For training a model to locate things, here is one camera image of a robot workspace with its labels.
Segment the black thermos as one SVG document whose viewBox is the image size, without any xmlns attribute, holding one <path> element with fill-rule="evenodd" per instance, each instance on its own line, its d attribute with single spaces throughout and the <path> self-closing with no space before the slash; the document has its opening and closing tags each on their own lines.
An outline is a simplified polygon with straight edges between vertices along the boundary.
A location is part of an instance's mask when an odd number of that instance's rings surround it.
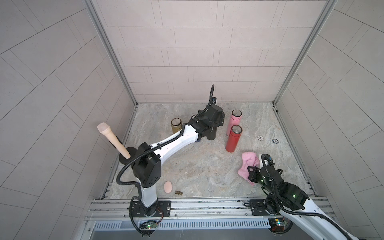
<svg viewBox="0 0 384 240">
<path fill-rule="evenodd" d="M 213 127 L 211 131 L 207 134 L 207 139 L 213 141 L 216 138 L 217 127 Z"/>
</svg>

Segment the pink thermos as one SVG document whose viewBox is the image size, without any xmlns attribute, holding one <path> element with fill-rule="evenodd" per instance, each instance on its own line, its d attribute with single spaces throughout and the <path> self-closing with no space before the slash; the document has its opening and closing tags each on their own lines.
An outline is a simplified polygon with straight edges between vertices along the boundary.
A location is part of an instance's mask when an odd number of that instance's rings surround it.
<svg viewBox="0 0 384 240">
<path fill-rule="evenodd" d="M 230 135 L 231 129 L 233 125 L 239 125 L 240 120 L 242 118 L 242 112 L 240 110 L 233 110 L 230 116 L 228 128 L 227 128 L 227 136 Z"/>
</svg>

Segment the red thermos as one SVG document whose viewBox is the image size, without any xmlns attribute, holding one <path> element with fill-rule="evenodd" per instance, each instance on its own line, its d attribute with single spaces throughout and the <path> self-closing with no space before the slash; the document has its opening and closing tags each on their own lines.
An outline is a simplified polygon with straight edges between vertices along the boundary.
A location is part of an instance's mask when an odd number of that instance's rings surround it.
<svg viewBox="0 0 384 240">
<path fill-rule="evenodd" d="M 229 138 L 226 144 L 226 151 L 233 153 L 236 150 L 243 129 L 239 125 L 233 125 L 230 130 Z"/>
</svg>

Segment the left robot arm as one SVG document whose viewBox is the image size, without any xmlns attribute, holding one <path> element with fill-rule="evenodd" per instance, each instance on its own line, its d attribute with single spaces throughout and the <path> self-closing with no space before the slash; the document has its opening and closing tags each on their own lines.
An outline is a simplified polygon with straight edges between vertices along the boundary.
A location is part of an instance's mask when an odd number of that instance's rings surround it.
<svg viewBox="0 0 384 240">
<path fill-rule="evenodd" d="M 162 175 L 162 164 L 191 143 L 204 137 L 214 140 L 217 128 L 224 125 L 224 119 L 224 110 L 209 104 L 170 137 L 152 145 L 143 143 L 137 149 L 127 148 L 131 156 L 125 161 L 122 155 L 119 156 L 124 166 L 117 174 L 116 182 L 120 186 L 134 185 L 138 188 L 137 200 L 144 216 L 151 217 L 158 207 L 156 183 Z"/>
</svg>

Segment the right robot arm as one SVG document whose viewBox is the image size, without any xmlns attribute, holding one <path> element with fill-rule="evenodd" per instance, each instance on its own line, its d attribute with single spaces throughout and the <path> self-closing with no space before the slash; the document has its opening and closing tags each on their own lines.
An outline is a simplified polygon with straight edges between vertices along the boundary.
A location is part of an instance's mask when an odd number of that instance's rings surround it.
<svg viewBox="0 0 384 240">
<path fill-rule="evenodd" d="M 261 154 L 258 159 L 258 166 L 247 167 L 248 180 L 259 184 L 267 197 L 263 201 L 250 200 L 244 206 L 254 214 L 277 216 L 271 223 L 271 232 L 284 234 L 296 225 L 314 240 L 357 239 L 326 215 L 301 188 L 284 181 L 283 170 L 275 168 L 270 155 Z"/>
</svg>

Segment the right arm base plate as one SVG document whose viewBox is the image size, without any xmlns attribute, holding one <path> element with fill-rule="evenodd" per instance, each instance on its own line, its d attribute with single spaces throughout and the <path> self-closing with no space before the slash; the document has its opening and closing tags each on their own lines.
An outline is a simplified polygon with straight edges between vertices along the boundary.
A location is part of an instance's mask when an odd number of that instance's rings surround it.
<svg viewBox="0 0 384 240">
<path fill-rule="evenodd" d="M 253 216 L 276 216 L 281 210 L 276 202 L 270 198 L 265 200 L 249 200 L 244 203 L 244 206 L 251 209 Z"/>
</svg>

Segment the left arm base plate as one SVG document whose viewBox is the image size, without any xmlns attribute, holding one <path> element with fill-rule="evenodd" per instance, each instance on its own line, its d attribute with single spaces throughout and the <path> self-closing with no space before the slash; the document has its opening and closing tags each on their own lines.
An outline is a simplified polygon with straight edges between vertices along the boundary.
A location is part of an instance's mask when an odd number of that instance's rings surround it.
<svg viewBox="0 0 384 240">
<path fill-rule="evenodd" d="M 142 201 L 134 200 L 129 207 L 129 216 L 133 218 L 159 218 L 169 217 L 171 210 L 171 201 L 157 200 L 150 207 L 145 207 Z"/>
</svg>

